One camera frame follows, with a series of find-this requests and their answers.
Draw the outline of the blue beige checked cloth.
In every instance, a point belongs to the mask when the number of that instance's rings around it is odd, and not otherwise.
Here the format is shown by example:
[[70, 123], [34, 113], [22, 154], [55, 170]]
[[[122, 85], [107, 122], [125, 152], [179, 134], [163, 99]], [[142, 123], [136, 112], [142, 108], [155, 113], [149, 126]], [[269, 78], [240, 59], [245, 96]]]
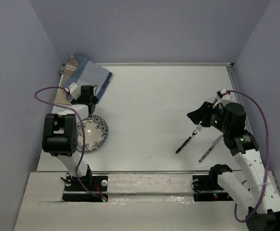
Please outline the blue beige checked cloth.
[[110, 71], [93, 63], [83, 54], [70, 55], [69, 61], [61, 66], [59, 73], [61, 74], [59, 87], [67, 88], [72, 83], [77, 84], [79, 87], [96, 85], [95, 94], [99, 100], [113, 77]]

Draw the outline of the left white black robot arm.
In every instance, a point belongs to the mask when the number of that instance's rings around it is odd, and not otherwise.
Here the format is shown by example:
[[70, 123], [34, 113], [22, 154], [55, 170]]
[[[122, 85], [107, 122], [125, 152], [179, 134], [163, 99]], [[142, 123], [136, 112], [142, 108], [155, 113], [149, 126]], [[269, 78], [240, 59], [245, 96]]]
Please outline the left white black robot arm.
[[92, 185], [93, 177], [89, 165], [83, 161], [84, 154], [77, 152], [77, 124], [80, 123], [84, 132], [83, 120], [94, 112], [98, 99], [92, 85], [78, 87], [72, 83], [64, 92], [73, 94], [71, 106], [62, 106], [64, 111], [45, 116], [42, 149], [67, 168], [71, 178], [66, 180], [67, 184], [75, 182], [81, 190], [87, 190]]

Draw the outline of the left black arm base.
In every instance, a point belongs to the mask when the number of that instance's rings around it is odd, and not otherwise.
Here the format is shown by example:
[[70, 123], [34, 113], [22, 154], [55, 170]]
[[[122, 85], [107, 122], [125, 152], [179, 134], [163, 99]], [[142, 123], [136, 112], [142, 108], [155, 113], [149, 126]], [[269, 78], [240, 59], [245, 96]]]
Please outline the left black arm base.
[[107, 175], [93, 175], [92, 183], [82, 180], [80, 183], [78, 179], [73, 179], [69, 174], [64, 178], [64, 190], [62, 200], [64, 202], [108, 202], [108, 176]]

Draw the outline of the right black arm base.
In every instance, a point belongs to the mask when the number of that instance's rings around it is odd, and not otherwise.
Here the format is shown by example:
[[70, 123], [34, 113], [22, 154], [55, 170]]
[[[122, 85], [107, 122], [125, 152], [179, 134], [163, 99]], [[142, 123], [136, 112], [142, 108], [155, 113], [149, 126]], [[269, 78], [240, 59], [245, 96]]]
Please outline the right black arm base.
[[232, 201], [230, 195], [218, 184], [211, 183], [208, 175], [193, 175], [191, 189], [195, 202]]

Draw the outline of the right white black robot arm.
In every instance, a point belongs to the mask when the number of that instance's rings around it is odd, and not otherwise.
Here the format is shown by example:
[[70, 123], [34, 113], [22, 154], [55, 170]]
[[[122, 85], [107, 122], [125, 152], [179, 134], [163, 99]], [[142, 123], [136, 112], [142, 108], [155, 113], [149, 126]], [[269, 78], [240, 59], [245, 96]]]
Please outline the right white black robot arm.
[[254, 136], [245, 129], [246, 112], [238, 103], [203, 105], [187, 114], [195, 124], [214, 127], [223, 133], [223, 140], [240, 166], [248, 188], [234, 176], [227, 165], [215, 165], [207, 177], [211, 188], [223, 188], [238, 208], [248, 212], [243, 223], [250, 231], [280, 231], [280, 196], [263, 165]]

